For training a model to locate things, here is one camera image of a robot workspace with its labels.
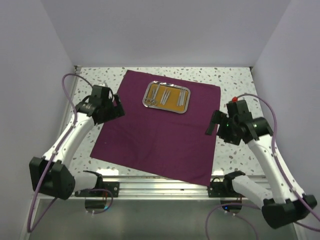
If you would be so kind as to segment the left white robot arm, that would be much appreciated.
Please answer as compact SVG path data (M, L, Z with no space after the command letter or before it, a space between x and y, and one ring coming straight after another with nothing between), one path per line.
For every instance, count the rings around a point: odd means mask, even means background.
M73 115L53 146L42 157L29 163L32 188L57 199L67 200L72 193L103 193L102 175L84 170L73 175L69 167L77 149L92 128L125 115L120 97L107 86L94 85L91 94L74 106Z

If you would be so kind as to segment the steel tray yellow liner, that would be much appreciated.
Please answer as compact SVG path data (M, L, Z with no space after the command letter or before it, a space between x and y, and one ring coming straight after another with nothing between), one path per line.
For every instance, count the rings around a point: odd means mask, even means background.
M143 103L144 98L151 96L151 91L154 87L157 86L157 84L160 84L160 87L159 87L159 90L157 93L157 97L156 97L157 105L146 105L145 103ZM166 104L162 105L162 104L160 104L160 102L161 102L161 98L162 98L162 95L163 95L165 88L167 88L167 90L170 90L170 95L167 99ZM178 102L181 88L186 89L184 105L177 106L177 102ZM191 90L185 86L180 86L180 85L176 85L176 84L168 83L168 82L151 81L145 90L145 93L144 93L144 96L142 99L142 104L146 108L163 110L163 111L173 112L173 113L177 113L177 114L184 114L188 110L190 96L191 96Z

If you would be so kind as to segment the purple cloth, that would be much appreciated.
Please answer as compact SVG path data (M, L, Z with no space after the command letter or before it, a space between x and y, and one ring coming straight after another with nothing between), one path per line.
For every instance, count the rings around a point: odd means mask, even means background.
M187 87L187 111L145 107L144 94L152 81ZM102 126L92 158L191 184L210 184L216 136L206 135L206 130L220 108L220 87L128 70L118 95L125 115Z

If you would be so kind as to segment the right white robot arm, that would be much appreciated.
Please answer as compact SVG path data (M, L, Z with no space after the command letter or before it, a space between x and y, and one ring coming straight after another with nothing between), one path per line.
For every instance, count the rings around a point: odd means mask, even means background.
M275 132L264 117L253 118L245 100L230 101L227 113L213 112L206 135L217 136L238 146L244 142L258 160L270 189L244 172L228 173L222 181L212 180L210 188L221 196L244 196L262 211L267 224L278 229L304 219L317 206L314 195L306 194L289 171L275 143Z

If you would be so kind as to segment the steel scalpel handle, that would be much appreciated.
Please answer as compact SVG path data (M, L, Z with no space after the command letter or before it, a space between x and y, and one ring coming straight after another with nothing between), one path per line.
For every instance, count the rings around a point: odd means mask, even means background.
M181 99L181 105L180 105L180 106L183 106L183 105L184 105L184 102L185 102L185 95L186 95L186 89L184 89L183 97L182 97L182 99Z
M180 93L179 93L179 97L178 97L178 101L177 101L177 106L181 105L183 94L184 94L184 89L181 88Z

